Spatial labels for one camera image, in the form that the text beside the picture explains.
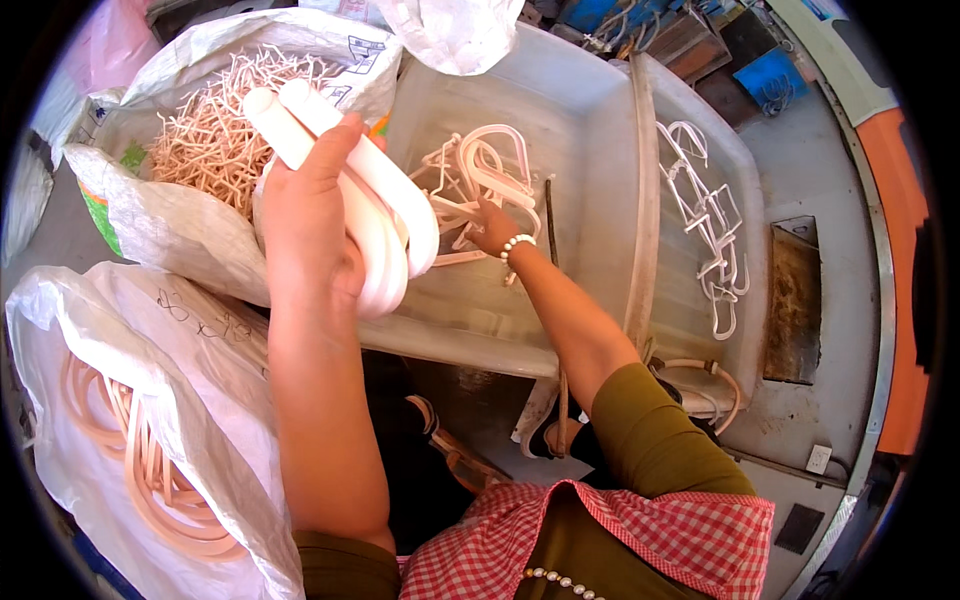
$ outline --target olive green shirt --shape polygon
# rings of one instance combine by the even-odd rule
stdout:
[[[687,418],[646,367],[612,374],[597,392],[593,430],[611,473],[625,490],[647,498],[671,492],[755,495],[746,476]],[[373,544],[324,534],[294,535],[310,600],[394,600],[400,591],[396,560]],[[556,489],[527,566],[542,566],[593,589],[597,596],[705,598],[654,570],[590,516],[573,486]],[[517,600],[573,597],[544,579],[525,579]]]

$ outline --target right hand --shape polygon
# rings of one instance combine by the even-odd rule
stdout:
[[[521,234],[520,227],[502,208],[486,198],[478,198],[477,203],[480,205],[481,216],[481,222],[477,225],[483,230],[472,229],[467,234],[467,239],[483,252],[499,258],[503,245],[509,242],[510,238]]]

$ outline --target left hand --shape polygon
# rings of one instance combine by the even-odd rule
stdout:
[[[293,171],[279,158],[264,186],[263,237],[271,296],[287,291],[356,304],[365,270],[344,228],[337,178],[364,131],[357,113],[317,139]]]

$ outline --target blue machine part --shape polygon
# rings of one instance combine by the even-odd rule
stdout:
[[[637,0],[636,6],[628,13],[627,29],[633,30],[644,22],[653,21],[654,12],[674,11],[683,3],[684,0]],[[620,11],[616,4],[617,0],[567,0],[557,21],[583,34],[592,34],[607,16]]]
[[[733,77],[747,88],[767,116],[779,114],[809,91],[797,66],[780,46],[733,73]]]
[[[660,15],[662,26],[673,18],[684,2],[685,0],[637,0],[636,6],[628,13],[627,29],[632,31],[643,23],[648,23],[649,27],[654,20],[654,13]],[[725,14],[736,6],[731,0],[694,0],[694,4],[709,16]],[[617,0],[567,0],[557,21],[582,34],[592,34],[605,18],[621,10],[616,5]],[[626,7],[627,3],[621,1],[620,5]]]

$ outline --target pearl bracelet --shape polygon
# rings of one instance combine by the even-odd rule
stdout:
[[[574,584],[569,577],[564,577],[557,571],[547,571],[545,568],[540,566],[537,568],[524,569],[523,578],[530,579],[532,577],[543,577],[547,581],[557,582],[560,584],[561,588],[572,588],[570,591],[578,596],[583,596],[584,600],[605,600],[603,596],[598,596],[592,589],[587,589],[587,586],[584,586],[583,584]]]
[[[503,264],[507,264],[507,257],[510,256],[510,251],[520,242],[530,242],[534,246],[537,245],[537,240],[534,239],[534,236],[527,233],[521,233],[517,237],[510,238],[510,241],[503,245],[503,252],[500,253],[500,259],[503,261]]]

